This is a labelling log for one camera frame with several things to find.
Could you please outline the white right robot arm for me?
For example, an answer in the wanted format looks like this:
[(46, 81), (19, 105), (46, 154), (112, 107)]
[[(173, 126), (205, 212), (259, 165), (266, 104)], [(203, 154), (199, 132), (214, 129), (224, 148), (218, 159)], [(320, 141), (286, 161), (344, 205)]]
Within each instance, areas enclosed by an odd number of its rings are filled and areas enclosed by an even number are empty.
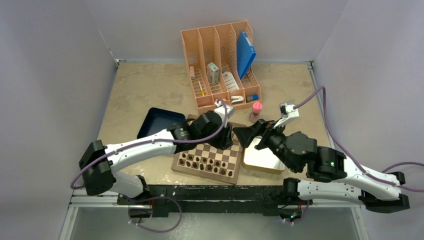
[(269, 149), (293, 173), (305, 172), (307, 180), (289, 177), (283, 181), (280, 196), (288, 204), (308, 203), (314, 199), (346, 201), (364, 205), (375, 213), (389, 214), (410, 208), (409, 198), (400, 187), (405, 183), (401, 172), (363, 171), (344, 153), (319, 146), (317, 140), (298, 131), (284, 134), (284, 127), (260, 119), (247, 127), (235, 127), (234, 134), (243, 148), (260, 137), (256, 150)]

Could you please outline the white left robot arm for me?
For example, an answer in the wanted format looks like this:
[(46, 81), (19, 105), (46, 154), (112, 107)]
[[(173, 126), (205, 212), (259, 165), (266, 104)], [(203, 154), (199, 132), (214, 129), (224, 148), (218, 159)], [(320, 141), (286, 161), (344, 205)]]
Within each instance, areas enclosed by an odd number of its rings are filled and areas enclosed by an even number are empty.
[(233, 144), (232, 125), (228, 123), (231, 108), (221, 106), (201, 114), (191, 123), (176, 123), (150, 136), (124, 143), (104, 145), (90, 143), (78, 165), (86, 194), (100, 195), (111, 191), (130, 197), (138, 205), (149, 199), (149, 187), (142, 176), (128, 175), (122, 169), (158, 156), (193, 150), (209, 144), (225, 150)]

